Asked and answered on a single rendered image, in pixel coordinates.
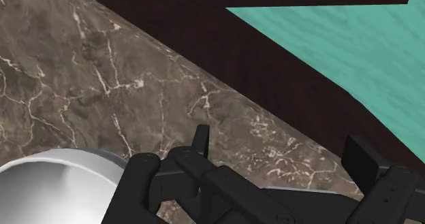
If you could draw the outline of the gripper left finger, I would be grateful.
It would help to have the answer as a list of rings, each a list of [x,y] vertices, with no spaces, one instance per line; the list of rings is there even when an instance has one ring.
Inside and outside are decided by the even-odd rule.
[[[133,155],[101,224],[168,224],[161,202],[175,200],[197,224],[296,224],[296,214],[226,165],[208,160],[210,127],[198,125],[191,146]]]

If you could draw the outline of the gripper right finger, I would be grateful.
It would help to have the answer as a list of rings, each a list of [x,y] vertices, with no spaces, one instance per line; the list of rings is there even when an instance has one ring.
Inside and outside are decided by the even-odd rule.
[[[345,224],[425,224],[425,179],[384,159],[358,135],[349,135],[341,164],[364,197]]]

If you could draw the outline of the white bowl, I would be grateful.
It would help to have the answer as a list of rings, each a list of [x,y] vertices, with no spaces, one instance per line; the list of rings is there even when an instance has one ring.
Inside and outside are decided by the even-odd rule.
[[[0,224],[101,224],[127,162],[53,148],[0,166]]]

